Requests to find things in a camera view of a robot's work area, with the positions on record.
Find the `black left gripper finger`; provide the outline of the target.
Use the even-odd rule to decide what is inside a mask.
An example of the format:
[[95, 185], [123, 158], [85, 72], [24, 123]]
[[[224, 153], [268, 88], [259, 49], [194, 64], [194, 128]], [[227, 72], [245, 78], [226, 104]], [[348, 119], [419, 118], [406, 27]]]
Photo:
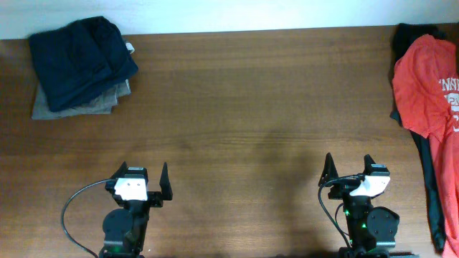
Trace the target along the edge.
[[110, 179], [124, 178], [128, 170], [127, 163], [124, 161], [119, 169], [110, 177]]
[[173, 199], [173, 191], [169, 180], [167, 162], [163, 165], [159, 185], [161, 187], [162, 199], [164, 201], [171, 201]]

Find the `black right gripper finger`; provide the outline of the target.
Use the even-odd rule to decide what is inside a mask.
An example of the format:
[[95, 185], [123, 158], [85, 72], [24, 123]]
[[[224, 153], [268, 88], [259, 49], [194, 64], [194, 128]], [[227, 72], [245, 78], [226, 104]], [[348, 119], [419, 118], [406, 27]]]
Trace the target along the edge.
[[370, 176], [374, 172], [373, 164], [375, 164], [373, 158], [366, 154], [364, 156], [364, 174]]
[[338, 172], [336, 170], [336, 167], [333, 161], [333, 157], [330, 153], [327, 153], [326, 158], [325, 158], [324, 167], [323, 167], [323, 172], [318, 181], [318, 186], [322, 186], [328, 183], [329, 181], [337, 179], [338, 177], [339, 176], [338, 176]]

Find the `navy blue shorts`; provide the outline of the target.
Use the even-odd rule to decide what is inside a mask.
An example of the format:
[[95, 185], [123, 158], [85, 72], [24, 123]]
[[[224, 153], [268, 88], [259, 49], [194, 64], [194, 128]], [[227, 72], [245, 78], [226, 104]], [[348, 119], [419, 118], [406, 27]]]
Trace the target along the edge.
[[120, 30], [103, 16], [32, 34], [28, 42], [52, 112], [87, 104], [138, 71]]

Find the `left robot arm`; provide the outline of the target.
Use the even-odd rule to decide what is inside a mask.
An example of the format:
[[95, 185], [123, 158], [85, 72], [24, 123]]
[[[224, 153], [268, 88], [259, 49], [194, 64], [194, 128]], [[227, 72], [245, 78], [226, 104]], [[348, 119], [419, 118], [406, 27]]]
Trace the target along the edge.
[[139, 258], [143, 251], [146, 229], [152, 208], [161, 208], [173, 199], [168, 166], [163, 164], [159, 181], [160, 191], [148, 190], [148, 171], [143, 167], [130, 167], [122, 163], [105, 183], [119, 205], [103, 220], [105, 234], [100, 258]]

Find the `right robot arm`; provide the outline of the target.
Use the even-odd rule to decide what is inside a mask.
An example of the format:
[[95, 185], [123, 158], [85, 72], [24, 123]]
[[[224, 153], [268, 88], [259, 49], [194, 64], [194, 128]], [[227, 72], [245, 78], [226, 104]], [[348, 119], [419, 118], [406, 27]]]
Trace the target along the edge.
[[[336, 227], [346, 246], [338, 257], [389, 257], [395, 247], [399, 215], [392, 210], [372, 205], [372, 199], [382, 195], [389, 185], [390, 172], [371, 156], [364, 156], [364, 170], [350, 176], [339, 176], [332, 155], [326, 154], [323, 172], [318, 182], [321, 208]], [[323, 204], [321, 192], [329, 188], [328, 198], [342, 202], [347, 231], [343, 231]]]

